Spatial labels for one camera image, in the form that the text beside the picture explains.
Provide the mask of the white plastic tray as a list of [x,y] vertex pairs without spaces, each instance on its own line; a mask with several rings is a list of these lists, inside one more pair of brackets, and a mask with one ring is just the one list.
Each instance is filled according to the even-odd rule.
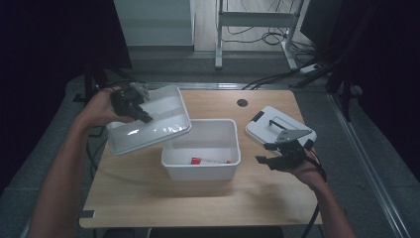
[[190,118],[181,92],[169,85],[150,92],[150,100],[142,108],[153,120],[144,123],[112,122],[107,125],[108,146],[120,156],[186,134],[191,129]]

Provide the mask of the white cabinet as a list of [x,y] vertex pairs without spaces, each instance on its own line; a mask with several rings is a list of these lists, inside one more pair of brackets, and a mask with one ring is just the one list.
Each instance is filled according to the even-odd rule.
[[192,47],[194,0],[114,0],[126,44]]

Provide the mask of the grey metal floor rail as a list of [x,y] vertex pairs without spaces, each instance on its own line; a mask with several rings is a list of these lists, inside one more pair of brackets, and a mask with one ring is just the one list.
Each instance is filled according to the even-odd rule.
[[29,229],[30,229],[30,224],[31,224],[31,218],[28,219],[24,229],[22,230],[19,238],[28,238],[28,233],[29,233]]
[[337,96],[333,94],[327,94],[329,101],[334,107],[335,114],[343,127],[344,133],[348,137],[350,145],[356,154],[356,157],[361,165],[364,174],[367,177],[368,183],[383,211],[383,214],[389,223],[391,230],[394,233],[395,238],[412,238],[412,235],[407,229],[399,210],[397,209],[394,201],[387,188],[385,187],[382,179],[376,172],[373,163],[370,161],[370,157],[362,144],[360,137],[355,131],[352,123],[345,117],[342,112],[343,107],[339,102]]

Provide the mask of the red and silver packet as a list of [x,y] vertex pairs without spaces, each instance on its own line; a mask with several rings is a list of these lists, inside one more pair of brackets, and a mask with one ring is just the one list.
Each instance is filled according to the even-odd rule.
[[231,164],[232,161],[227,160],[212,160],[212,159],[203,159],[199,157],[193,157],[190,160],[190,165],[224,165]]

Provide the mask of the person's left hand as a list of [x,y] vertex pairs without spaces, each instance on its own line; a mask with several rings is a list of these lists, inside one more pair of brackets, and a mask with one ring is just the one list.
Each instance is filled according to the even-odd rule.
[[95,126],[104,126],[111,122],[133,122],[133,118],[119,116],[115,113],[111,104],[111,96],[116,90],[117,88],[105,88],[97,92],[76,116],[75,124],[83,129],[90,129]]

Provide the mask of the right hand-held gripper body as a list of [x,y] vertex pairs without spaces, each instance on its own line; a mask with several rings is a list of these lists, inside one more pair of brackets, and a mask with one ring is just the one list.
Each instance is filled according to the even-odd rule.
[[282,130],[275,140],[280,155],[272,158],[268,167],[278,171],[292,170],[298,167],[306,156],[304,147],[298,139],[311,133],[311,130]]

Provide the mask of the black floor socket plate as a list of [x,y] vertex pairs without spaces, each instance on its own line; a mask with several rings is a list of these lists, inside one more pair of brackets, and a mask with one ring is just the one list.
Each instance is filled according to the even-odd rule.
[[105,131],[104,126],[95,126],[89,130],[88,136],[91,138],[100,138]]

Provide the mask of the white power strip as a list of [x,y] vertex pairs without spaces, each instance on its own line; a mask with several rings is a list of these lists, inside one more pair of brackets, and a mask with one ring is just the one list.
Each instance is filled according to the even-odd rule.
[[301,68],[299,70],[299,72],[302,73],[302,74],[307,74],[307,73],[310,73],[310,72],[315,71],[315,70],[320,69],[320,68],[321,68],[321,66],[319,64],[313,63],[313,64],[310,64],[310,65],[304,66],[303,68]]

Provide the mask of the white metal stand frame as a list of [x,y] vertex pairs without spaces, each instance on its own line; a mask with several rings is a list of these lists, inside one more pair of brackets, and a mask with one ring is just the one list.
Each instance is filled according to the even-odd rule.
[[291,45],[293,36],[297,27],[300,13],[305,0],[298,0],[298,5],[294,13],[282,12],[235,12],[224,11],[223,2],[219,0],[217,6],[216,29],[217,41],[215,45],[215,67],[222,68],[223,50],[222,50],[222,30],[224,27],[257,27],[257,28],[284,28],[287,29],[286,37],[281,42],[282,52],[284,53],[288,62],[289,68],[292,71],[297,71],[298,66],[291,53]]

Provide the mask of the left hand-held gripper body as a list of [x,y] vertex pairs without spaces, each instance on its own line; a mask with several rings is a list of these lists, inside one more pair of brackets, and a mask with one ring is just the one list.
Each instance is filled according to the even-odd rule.
[[140,82],[130,82],[111,94],[111,104],[119,116],[135,117],[135,108],[142,108],[142,104],[150,99],[147,86]]

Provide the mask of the white plastic storage box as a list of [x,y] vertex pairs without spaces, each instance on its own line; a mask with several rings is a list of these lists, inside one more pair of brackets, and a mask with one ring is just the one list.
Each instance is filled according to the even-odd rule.
[[[190,165],[193,157],[230,160],[224,165]],[[232,119],[192,119],[185,135],[163,144],[161,164],[172,180],[230,180],[242,156]]]

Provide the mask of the person's right hand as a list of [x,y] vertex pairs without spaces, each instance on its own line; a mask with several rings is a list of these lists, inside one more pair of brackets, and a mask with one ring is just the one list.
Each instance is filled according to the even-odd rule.
[[313,151],[305,151],[305,160],[297,168],[289,173],[296,176],[301,182],[308,185],[310,189],[319,189],[326,181],[321,174],[321,165]]

